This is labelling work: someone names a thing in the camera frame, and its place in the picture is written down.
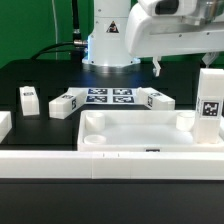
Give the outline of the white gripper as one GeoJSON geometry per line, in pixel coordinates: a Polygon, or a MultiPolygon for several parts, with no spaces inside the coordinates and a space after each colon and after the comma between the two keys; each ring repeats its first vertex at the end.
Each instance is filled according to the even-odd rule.
{"type": "Polygon", "coordinates": [[[156,77],[160,56],[206,53],[202,61],[209,67],[224,51],[224,3],[137,3],[125,44],[133,57],[154,57],[156,77]]]}

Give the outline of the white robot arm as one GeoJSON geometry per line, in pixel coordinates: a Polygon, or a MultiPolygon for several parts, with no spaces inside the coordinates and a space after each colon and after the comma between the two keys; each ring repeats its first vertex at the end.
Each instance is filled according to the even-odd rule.
{"type": "Polygon", "coordinates": [[[224,51],[224,0],[94,0],[83,63],[122,68],[151,57],[224,51]]]}

